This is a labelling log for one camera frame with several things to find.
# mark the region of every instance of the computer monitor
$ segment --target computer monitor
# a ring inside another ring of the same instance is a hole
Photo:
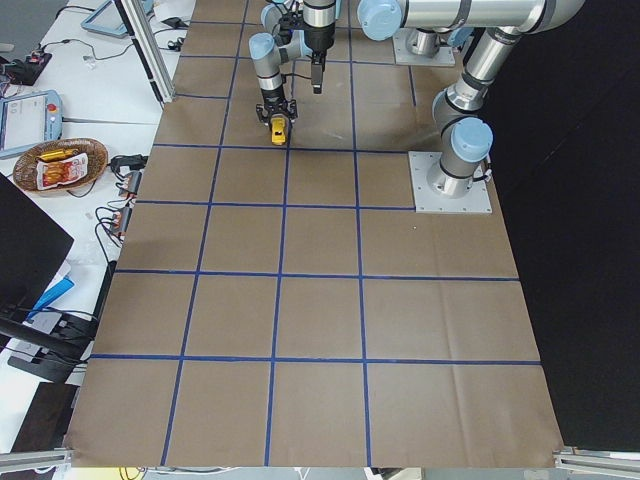
[[[0,345],[14,337],[42,347],[36,357],[12,357],[9,364],[54,382],[66,380],[73,360],[79,360],[95,335],[96,322],[67,315],[50,334],[22,322],[72,244],[67,232],[0,175]]]

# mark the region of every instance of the light blue device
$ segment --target light blue device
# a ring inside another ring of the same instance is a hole
[[[153,10],[153,0],[140,0],[144,13],[149,15]],[[111,37],[123,38],[127,35],[127,28],[122,23],[118,9],[111,0],[107,0],[96,8],[80,26],[89,32],[101,33]]]
[[[0,158],[15,157],[62,135],[62,100],[54,90],[0,100]]]

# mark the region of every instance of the snack bag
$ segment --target snack bag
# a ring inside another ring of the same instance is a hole
[[[48,190],[85,177],[89,171],[89,158],[86,153],[81,153],[58,162],[38,162],[36,171],[38,190]]]

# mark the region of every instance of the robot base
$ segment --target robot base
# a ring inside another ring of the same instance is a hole
[[[456,59],[451,47],[441,46],[438,53],[432,58],[424,55],[416,55],[407,50],[407,37],[413,28],[401,28],[393,36],[393,53],[396,55],[398,65],[420,65],[426,67],[453,67]]]
[[[447,198],[436,192],[427,183],[427,172],[438,162],[440,152],[409,152],[409,166],[411,168],[411,184],[413,185],[413,200],[418,213],[481,213],[492,212],[489,192],[485,182],[474,182],[471,190],[462,198]],[[482,175],[478,167],[475,176]]]

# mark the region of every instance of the cardboard surface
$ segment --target cardboard surface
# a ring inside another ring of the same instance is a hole
[[[457,71],[397,67],[390,42],[339,28],[325,93],[287,84],[300,119],[273,147],[246,58],[263,5],[198,1],[76,464],[551,465],[562,440],[495,192],[492,215],[413,212],[403,152],[439,148],[431,101]]]

